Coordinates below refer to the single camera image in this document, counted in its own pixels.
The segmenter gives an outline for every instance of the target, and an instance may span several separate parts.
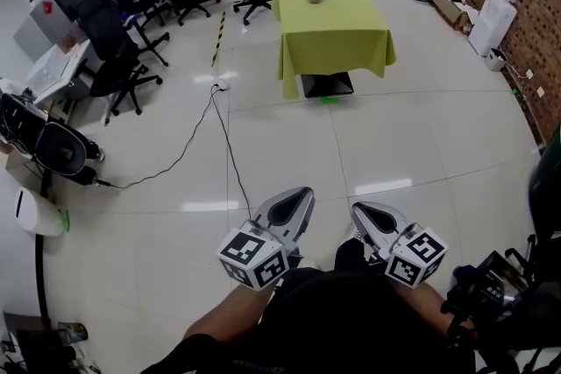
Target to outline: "tiled floor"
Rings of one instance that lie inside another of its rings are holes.
[[[231,87],[217,97],[251,206],[312,187],[317,204],[301,247],[322,268],[333,265],[355,201],[391,205],[437,231],[451,248],[430,280],[442,293],[456,265],[523,249],[536,143],[502,75],[486,70],[429,5],[373,0],[397,62],[384,79],[354,71],[356,95],[327,106],[283,99],[279,24],[260,11],[244,27],[231,1],[211,5],[209,19],[194,13],[182,28],[170,20],[172,40],[161,52],[171,66],[146,55],[164,84],[140,92],[142,116],[123,110],[102,127],[99,101],[76,111],[74,123],[106,151],[101,178],[124,184],[167,167],[220,77]],[[219,61],[210,67],[224,10]],[[185,158],[156,180],[125,191],[58,188],[72,229],[47,248],[52,315],[86,324],[103,372],[139,372],[232,287],[214,252],[246,211],[217,114],[209,111]]]

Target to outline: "hazard tape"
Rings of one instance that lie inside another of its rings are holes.
[[[220,19],[220,29],[218,30],[218,42],[217,48],[214,51],[214,56],[212,57],[211,67],[214,67],[214,63],[217,62],[218,51],[220,50],[220,41],[222,41],[222,34],[224,32],[224,21],[226,20],[226,11],[222,12],[222,19]]]

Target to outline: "table base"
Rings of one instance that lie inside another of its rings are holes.
[[[306,98],[349,95],[354,92],[348,72],[332,75],[302,75],[302,85]]]

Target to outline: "yellow-green tablecloth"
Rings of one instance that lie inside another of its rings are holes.
[[[298,74],[366,68],[384,77],[394,64],[392,35],[372,0],[273,0],[280,20],[279,79],[285,98],[298,98]]]

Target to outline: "red sticker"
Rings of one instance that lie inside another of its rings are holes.
[[[43,11],[45,14],[51,14],[53,12],[53,2],[43,2]]]

